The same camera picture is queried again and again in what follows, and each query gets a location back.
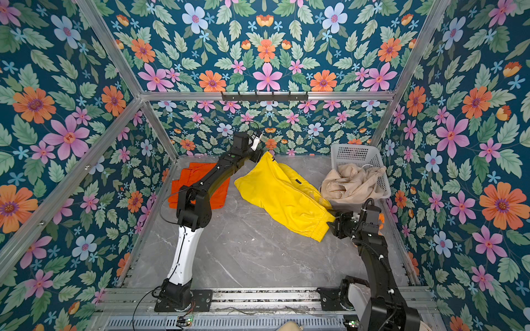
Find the white laundry basket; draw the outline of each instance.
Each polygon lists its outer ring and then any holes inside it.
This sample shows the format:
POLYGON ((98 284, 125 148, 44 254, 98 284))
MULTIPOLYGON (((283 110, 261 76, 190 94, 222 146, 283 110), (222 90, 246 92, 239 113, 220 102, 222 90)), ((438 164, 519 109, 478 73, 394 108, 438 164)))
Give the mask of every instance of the white laundry basket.
MULTIPOLYGON (((379 150, 374 146, 334 144, 331 145, 331 167, 336 171, 339 166, 347 163, 355 163, 359 167, 370 164, 374 167, 384 166, 379 150)), ((382 199, 390 197, 390 185, 386 173, 379 177, 377 185, 384 190, 382 199)))

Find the folded orange cloth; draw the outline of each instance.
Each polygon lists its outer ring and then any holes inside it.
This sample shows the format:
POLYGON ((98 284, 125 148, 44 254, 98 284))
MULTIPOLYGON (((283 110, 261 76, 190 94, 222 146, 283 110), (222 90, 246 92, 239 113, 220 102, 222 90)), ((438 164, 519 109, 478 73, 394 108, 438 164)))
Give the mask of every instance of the folded orange cloth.
MULTIPOLYGON (((188 168, 185 168, 180 173, 180 178, 171 183, 171 193, 178 192, 183 186, 191 186, 201 180, 210 170, 214 168, 216 163, 190 163, 188 168)), ((212 209, 220 209, 225 205, 226 195, 228 193, 228 185, 230 178, 215 191, 214 195, 210 197, 210 207, 212 209)), ((179 195, 175 194, 167 200, 169 207, 176 209, 179 202, 179 195)))

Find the beige cloth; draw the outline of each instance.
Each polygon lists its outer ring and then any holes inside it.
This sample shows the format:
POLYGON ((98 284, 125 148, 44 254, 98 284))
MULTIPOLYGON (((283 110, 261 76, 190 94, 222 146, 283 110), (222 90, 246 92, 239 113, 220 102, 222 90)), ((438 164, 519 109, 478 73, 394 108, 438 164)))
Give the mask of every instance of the beige cloth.
POLYGON ((379 199, 384 190, 377 179, 384 175, 386 167, 371 167, 367 170, 349 163, 339 166, 339 171, 330 171, 322 183, 322 197, 336 203, 359 204, 368 198, 379 199))

